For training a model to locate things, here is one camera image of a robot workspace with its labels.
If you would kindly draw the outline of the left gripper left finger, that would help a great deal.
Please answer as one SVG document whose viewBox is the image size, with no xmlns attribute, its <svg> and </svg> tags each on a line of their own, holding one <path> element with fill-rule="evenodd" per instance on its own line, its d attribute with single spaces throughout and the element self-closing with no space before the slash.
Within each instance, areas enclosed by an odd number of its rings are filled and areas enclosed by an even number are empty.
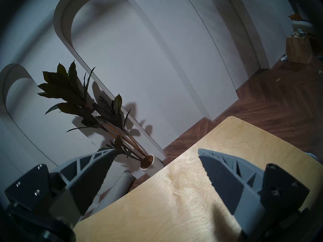
<svg viewBox="0 0 323 242">
<path fill-rule="evenodd" d="M 5 195 L 10 204 L 39 216 L 61 217 L 76 225 L 101 188 L 117 151 L 112 148 L 71 159 L 51 173 L 39 164 L 14 181 Z"/>
</svg>

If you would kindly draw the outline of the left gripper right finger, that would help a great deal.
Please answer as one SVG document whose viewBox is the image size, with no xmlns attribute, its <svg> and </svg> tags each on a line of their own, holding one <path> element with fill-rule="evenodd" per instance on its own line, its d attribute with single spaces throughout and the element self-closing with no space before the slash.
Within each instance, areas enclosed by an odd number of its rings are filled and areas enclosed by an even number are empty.
<svg viewBox="0 0 323 242">
<path fill-rule="evenodd" d="M 279 235 L 296 222 L 310 190 L 280 166 L 265 170 L 245 159 L 198 149 L 215 191 L 243 235 Z"/>
</svg>

